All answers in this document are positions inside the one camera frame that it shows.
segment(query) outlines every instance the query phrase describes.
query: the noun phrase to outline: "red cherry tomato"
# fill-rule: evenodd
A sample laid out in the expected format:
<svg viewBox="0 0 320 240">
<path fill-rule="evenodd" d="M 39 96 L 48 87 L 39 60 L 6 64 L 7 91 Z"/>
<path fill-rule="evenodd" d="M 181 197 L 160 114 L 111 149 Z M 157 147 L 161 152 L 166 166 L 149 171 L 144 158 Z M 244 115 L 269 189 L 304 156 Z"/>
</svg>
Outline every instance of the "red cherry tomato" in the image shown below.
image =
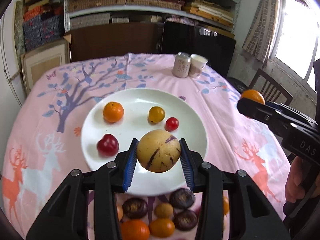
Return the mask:
<svg viewBox="0 0 320 240">
<path fill-rule="evenodd" d="M 168 132 L 172 132 L 174 130 L 176 130 L 179 126 L 179 121 L 177 118 L 175 117 L 170 117 L 168 118 L 168 120 L 165 122 L 165 129 Z"/>
<path fill-rule="evenodd" d="M 105 134 L 97 143 L 97 150 L 102 156 L 114 156 L 119 150 L 119 143 L 112 134 Z"/>
</svg>

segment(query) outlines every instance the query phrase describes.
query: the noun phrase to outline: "metal bolt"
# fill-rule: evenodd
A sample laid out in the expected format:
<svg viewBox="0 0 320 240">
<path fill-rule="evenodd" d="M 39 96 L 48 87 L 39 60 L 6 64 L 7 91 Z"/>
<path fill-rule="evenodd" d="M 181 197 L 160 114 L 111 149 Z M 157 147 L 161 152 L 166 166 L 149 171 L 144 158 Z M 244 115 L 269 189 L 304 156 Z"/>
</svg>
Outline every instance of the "metal bolt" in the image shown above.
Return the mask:
<svg viewBox="0 0 320 240">
<path fill-rule="evenodd" d="M 245 176 L 247 175 L 247 173 L 246 173 L 244 170 L 239 170 L 239 171 L 238 171 L 238 175 L 239 175 L 240 177 L 245 177 Z"/>
<path fill-rule="evenodd" d="M 79 174 L 80 174 L 80 171 L 79 171 L 78 169 L 74 169 L 74 170 L 71 171 L 71 176 L 76 177 L 76 176 L 78 176 Z"/>
<path fill-rule="evenodd" d="M 201 166 L 202 166 L 203 168 L 205 168 L 205 169 L 208 169 L 208 168 L 211 167 L 211 164 L 208 163 L 208 162 L 203 162 L 203 163 L 201 163 Z"/>
<path fill-rule="evenodd" d="M 113 168 L 115 168 L 117 166 L 117 164 L 115 163 L 115 162 L 108 162 L 107 163 L 107 167 L 109 168 L 109 169 L 113 169 Z"/>
</svg>

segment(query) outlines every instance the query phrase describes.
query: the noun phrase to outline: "can lid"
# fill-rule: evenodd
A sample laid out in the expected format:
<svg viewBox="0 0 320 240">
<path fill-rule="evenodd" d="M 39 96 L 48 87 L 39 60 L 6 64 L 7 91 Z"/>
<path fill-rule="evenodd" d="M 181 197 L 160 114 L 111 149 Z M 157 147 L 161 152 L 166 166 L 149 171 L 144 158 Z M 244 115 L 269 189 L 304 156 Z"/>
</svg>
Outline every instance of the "can lid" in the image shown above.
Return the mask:
<svg viewBox="0 0 320 240">
<path fill-rule="evenodd" d="M 178 56 L 180 56 L 180 57 L 190 57 L 190 55 L 188 53 L 186 53 L 186 52 L 179 52 Z"/>
</svg>

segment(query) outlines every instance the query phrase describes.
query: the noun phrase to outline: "tablecloth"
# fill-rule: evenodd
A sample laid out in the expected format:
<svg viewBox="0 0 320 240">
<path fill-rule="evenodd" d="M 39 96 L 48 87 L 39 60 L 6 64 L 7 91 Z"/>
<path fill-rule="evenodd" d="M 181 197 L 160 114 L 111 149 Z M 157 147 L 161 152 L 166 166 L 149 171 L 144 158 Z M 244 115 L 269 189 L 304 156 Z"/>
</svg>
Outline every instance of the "tablecloth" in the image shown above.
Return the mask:
<svg viewBox="0 0 320 240">
<path fill-rule="evenodd" d="M 110 94 L 136 87 L 160 89 L 186 101 L 208 133 L 205 160 L 223 171 L 247 171 L 284 218 L 284 185 L 290 165 L 273 133 L 239 114 L 239 93 L 210 67 L 198 79 L 180 79 L 171 73 L 173 63 L 174 55 L 129 53 L 60 66 L 36 82 L 13 125 L 1 180 L 5 213 L 23 237 L 67 174 L 75 168 L 89 171 L 80 134 L 90 109 Z M 199 207 L 200 199 L 197 195 L 193 209 Z M 167 196 L 146 200 L 149 211 L 144 220 L 150 222 L 155 219 L 153 208 L 167 201 Z M 89 212 L 88 235 L 93 239 L 92 203 Z M 176 230 L 171 239 L 194 239 L 195 230 Z"/>
</svg>

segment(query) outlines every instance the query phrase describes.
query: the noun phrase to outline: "window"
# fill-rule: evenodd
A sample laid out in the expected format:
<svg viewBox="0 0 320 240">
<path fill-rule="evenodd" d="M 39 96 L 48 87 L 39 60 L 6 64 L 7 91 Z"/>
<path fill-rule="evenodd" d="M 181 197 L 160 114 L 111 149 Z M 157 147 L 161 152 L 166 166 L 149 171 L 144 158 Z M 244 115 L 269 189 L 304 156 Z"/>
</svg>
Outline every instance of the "window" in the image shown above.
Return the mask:
<svg viewBox="0 0 320 240">
<path fill-rule="evenodd" d="M 316 98 L 313 62 L 320 58 L 316 14 L 302 0 L 281 0 L 280 6 L 271 59 Z"/>
</svg>

